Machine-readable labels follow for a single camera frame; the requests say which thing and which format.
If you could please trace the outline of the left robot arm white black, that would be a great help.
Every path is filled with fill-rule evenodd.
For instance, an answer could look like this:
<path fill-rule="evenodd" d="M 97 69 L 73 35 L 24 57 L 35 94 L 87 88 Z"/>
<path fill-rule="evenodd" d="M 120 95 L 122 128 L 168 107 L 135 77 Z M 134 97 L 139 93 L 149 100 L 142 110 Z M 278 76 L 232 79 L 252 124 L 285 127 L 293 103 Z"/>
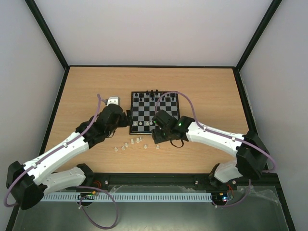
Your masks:
<path fill-rule="evenodd" d="M 131 111 L 117 104 L 103 108 L 89 121 L 81 123 L 69 137 L 41 156 L 8 167 L 6 187 L 22 210 L 35 206 L 53 192 L 76 186 L 91 186 L 93 171 L 86 164 L 55 172 L 60 166 L 113 135 L 117 128 L 131 124 Z"/>

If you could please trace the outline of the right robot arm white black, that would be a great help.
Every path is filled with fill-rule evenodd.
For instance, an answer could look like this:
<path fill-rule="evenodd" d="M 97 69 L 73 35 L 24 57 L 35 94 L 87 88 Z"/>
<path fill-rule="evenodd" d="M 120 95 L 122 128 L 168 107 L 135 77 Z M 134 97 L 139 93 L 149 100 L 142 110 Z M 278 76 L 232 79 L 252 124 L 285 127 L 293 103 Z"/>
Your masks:
<path fill-rule="evenodd" d="M 246 134 L 226 132 L 207 127 L 191 117 L 176 119 L 164 110 L 158 111 L 152 121 L 156 126 L 152 130 L 155 144 L 190 141 L 214 147 L 233 157 L 229 162 L 214 165 L 209 173 L 208 183 L 215 189 L 241 177 L 259 180 L 269 159 L 264 143 L 252 131 Z"/>

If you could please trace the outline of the black white chess board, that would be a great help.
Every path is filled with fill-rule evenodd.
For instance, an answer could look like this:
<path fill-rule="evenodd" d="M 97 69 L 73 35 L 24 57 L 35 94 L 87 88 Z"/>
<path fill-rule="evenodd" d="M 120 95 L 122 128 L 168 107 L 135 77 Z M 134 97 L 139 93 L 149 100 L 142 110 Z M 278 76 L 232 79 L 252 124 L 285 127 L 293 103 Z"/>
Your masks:
<path fill-rule="evenodd" d="M 152 121 L 153 116 L 159 110 L 164 110 L 176 119 L 180 118 L 180 108 L 179 108 L 179 98 L 176 93 L 168 93 L 165 95 L 165 101 L 159 99 L 163 95 L 164 91 L 154 90 L 155 101 L 151 100 L 151 90 L 150 91 L 133 91 L 131 93 L 131 112 L 132 112 L 132 125 L 129 127 L 130 135 L 144 135 L 151 134 L 152 129 L 155 129 L 155 123 Z M 152 121 L 152 125 L 146 126 L 146 121 Z"/>

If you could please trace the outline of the metal sheet front panel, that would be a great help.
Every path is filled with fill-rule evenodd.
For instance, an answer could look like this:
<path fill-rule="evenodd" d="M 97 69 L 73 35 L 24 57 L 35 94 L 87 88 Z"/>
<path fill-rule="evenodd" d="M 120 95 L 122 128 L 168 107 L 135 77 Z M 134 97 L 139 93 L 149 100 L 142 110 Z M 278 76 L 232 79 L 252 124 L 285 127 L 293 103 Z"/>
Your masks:
<path fill-rule="evenodd" d="M 184 188 L 115 188 L 111 193 L 203 193 Z M 227 205 L 201 202 L 43 202 L 18 212 L 15 231 L 286 231 L 273 188 L 241 186 Z"/>

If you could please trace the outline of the black aluminium frame rail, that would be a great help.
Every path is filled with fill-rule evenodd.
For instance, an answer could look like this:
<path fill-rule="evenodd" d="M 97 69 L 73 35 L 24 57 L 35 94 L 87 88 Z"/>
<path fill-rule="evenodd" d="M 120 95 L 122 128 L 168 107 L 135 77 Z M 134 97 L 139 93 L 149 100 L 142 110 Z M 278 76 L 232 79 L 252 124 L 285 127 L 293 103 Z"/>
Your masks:
<path fill-rule="evenodd" d="M 105 190 L 113 186 L 184 186 L 197 191 L 225 192 L 248 185 L 248 179 L 244 177 L 219 183 L 211 181 L 208 174 L 96 173 L 94 181 Z"/>

